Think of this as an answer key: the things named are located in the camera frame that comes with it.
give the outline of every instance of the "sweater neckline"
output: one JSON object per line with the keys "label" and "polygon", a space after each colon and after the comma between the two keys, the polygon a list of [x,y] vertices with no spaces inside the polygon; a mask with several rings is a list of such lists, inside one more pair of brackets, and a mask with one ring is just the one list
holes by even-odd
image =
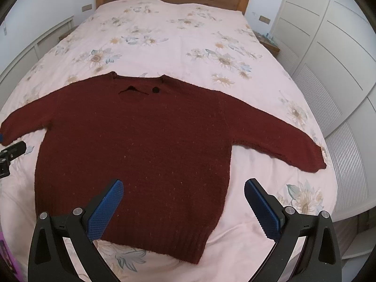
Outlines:
{"label": "sweater neckline", "polygon": [[169,77],[167,75],[161,75],[160,77],[129,77],[111,72],[111,78],[111,85],[118,94],[128,89],[136,89],[139,92],[150,95],[151,93],[156,93],[156,91],[158,93],[163,90],[163,86]]}

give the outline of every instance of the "purple object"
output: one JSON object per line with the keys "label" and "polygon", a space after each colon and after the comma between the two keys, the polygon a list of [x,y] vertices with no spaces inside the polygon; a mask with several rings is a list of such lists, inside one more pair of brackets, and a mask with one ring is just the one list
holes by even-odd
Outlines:
{"label": "purple object", "polygon": [[18,267],[18,263],[16,259],[12,256],[8,245],[5,242],[4,235],[1,231],[0,227],[0,256],[3,258],[3,260],[6,262],[6,264],[9,267],[9,270],[14,273],[14,276],[20,281],[23,281],[21,271]]}

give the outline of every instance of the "blue gripper pad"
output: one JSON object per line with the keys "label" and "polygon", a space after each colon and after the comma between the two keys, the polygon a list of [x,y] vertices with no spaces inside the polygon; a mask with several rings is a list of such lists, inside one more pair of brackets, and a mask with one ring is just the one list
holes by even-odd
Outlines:
{"label": "blue gripper pad", "polygon": [[123,198],[123,194],[123,183],[117,180],[88,219],[86,235],[89,240],[94,241],[102,237],[116,208]]}
{"label": "blue gripper pad", "polygon": [[274,196],[268,195],[254,178],[247,180],[244,186],[244,195],[266,237],[278,242],[285,223],[282,205]]}

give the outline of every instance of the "ribbed hem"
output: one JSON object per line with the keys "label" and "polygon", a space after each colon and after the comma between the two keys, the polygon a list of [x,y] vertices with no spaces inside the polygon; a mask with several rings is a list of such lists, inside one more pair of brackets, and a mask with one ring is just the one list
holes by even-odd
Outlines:
{"label": "ribbed hem", "polygon": [[203,225],[187,225],[187,222],[162,221],[160,218],[144,222],[131,222],[124,218],[122,223],[124,225],[117,226],[115,232],[112,232],[114,229],[109,225],[102,239],[170,255],[193,264],[200,261],[208,237],[214,229]]}

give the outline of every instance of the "sweater sleeve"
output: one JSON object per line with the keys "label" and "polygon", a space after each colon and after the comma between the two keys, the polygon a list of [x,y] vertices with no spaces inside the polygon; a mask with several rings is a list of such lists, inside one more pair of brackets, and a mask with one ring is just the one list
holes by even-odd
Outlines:
{"label": "sweater sleeve", "polygon": [[54,112],[65,93],[63,89],[65,88],[54,91],[12,112],[1,123],[0,143],[7,146],[24,134],[49,128]]}
{"label": "sweater sleeve", "polygon": [[321,147],[301,130],[222,92],[218,98],[234,144],[251,147],[302,171],[326,168]]}

